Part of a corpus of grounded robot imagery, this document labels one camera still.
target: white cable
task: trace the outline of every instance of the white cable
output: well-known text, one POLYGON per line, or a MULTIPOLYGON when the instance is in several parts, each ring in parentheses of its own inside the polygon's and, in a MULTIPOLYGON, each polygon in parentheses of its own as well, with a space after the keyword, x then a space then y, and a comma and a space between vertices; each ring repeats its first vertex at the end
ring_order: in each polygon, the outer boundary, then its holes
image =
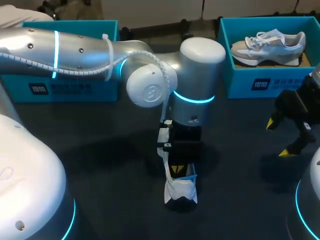
POLYGON ((114 65, 112 64, 114 62, 114 47, 112 46, 112 42, 109 40, 109 36, 107 34, 102 34, 102 39, 105 40, 108 43, 108 48, 109 48, 109 71, 108 75, 106 76, 106 81, 109 81, 111 78, 112 71, 114 69, 114 65))
POLYGON ((165 66, 160 62, 159 58, 157 58, 151 52, 144 51, 144 50, 143 51, 130 52, 127 55, 125 55, 125 56, 119 58, 118 60, 114 61, 112 64, 109 64, 107 66, 104 66, 104 67, 101 67, 101 68, 98 68, 98 69, 95 69, 95 70, 90 70, 90 71, 76 71, 76 70, 66 70, 66 69, 62 69, 62 68, 53 68, 52 66, 49 66, 49 65, 46 65, 46 64, 42 64, 40 62, 36 62, 36 61, 25 59, 23 57, 19 57, 19 56, 15 56, 15 55, 11 55, 11 54, 0 52, 0 57, 6 58, 6 59, 11 59, 13 61, 16 61, 16 62, 19 62, 19 63, 22 63, 22 64, 27 64, 28 66, 31 66, 31 67, 36 67, 36 68, 47 70, 47 71, 50 71, 50 72, 56 72, 58 74, 71 75, 71 76, 97 75, 97 74, 100 74, 100 73, 103 73, 103 72, 107 71, 111 66, 113 67, 113 66, 123 62, 127 58, 129 58, 131 56, 134 56, 134 55, 145 55, 145 56, 148 56, 149 58, 153 59, 156 62, 156 64, 159 67, 159 69, 161 70, 162 74, 163 74, 164 80, 166 81, 166 84, 167 84, 167 94, 166 94, 165 99, 163 101, 160 122, 164 123, 165 122, 165 117, 166 117, 166 110, 167 110, 167 106, 168 106, 168 102, 169 102, 169 97, 170 97, 170 93, 171 93, 171 91, 170 91, 170 80, 169 80, 169 76, 167 74, 165 66))

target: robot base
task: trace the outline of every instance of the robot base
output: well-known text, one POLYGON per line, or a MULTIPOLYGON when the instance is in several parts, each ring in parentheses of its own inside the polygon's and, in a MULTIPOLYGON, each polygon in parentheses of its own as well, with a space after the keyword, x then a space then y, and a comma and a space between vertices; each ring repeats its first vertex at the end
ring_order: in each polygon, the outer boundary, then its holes
POLYGON ((31 237, 26 240, 75 240, 77 237, 78 215, 76 202, 68 188, 62 202, 53 217, 31 237))
POLYGON ((308 169, 296 188, 294 207, 286 219, 291 240, 319 240, 319 213, 320 200, 314 191, 308 169))

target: black surface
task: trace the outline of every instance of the black surface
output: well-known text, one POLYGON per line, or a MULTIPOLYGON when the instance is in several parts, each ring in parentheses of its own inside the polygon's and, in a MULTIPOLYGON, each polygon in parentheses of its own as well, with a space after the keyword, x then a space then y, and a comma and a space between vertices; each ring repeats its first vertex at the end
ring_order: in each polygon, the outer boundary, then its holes
POLYGON ((123 86, 117 103, 16 109, 60 157, 85 226, 100 240, 289 240, 286 213, 317 144, 278 158, 299 133, 288 120, 274 132, 265 129, 273 102, 227 100, 219 84, 203 128, 205 157, 196 166, 198 206, 185 214, 165 208, 165 177, 146 167, 159 161, 161 107, 135 106, 123 86))

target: white sneaker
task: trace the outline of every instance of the white sneaker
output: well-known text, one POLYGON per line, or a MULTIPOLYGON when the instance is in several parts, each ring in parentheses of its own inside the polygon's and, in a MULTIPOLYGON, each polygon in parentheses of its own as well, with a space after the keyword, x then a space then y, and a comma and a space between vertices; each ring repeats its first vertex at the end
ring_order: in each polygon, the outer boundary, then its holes
POLYGON ((256 37, 245 37, 231 47, 232 56, 241 63, 257 66, 263 61, 273 61, 281 65, 298 66, 299 57, 306 46, 306 35, 286 35, 274 29, 258 32, 256 37))
MULTIPOLYGON (((160 128, 158 143, 166 143, 169 140, 169 129, 160 128)), ((198 203, 196 190, 196 173, 193 164, 188 164, 187 174, 184 177, 172 178, 168 163, 169 153, 157 148, 158 155, 163 159, 165 169, 164 203, 170 209, 176 211, 190 211, 198 203)))

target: blue box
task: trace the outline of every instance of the blue box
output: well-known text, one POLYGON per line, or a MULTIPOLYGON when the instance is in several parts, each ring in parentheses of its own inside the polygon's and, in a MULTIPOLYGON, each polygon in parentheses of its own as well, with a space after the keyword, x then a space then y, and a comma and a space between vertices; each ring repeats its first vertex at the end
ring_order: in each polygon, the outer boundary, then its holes
POLYGON ((305 76, 320 63, 320 25, 311 16, 222 18, 218 42, 226 50, 223 81, 230 99, 276 98, 282 90, 296 90, 305 76), (305 33, 304 52, 310 67, 236 68, 230 51, 231 45, 245 37, 255 37, 258 32, 273 29, 288 35, 305 33))
MULTIPOLYGON (((53 30, 102 39, 120 39, 116 20, 30 21, 23 27, 53 30)), ((25 75, 2 75, 4 84, 16 103, 116 102, 117 81, 76 81, 25 75), (31 88, 45 87, 48 94, 34 94, 31 88)))

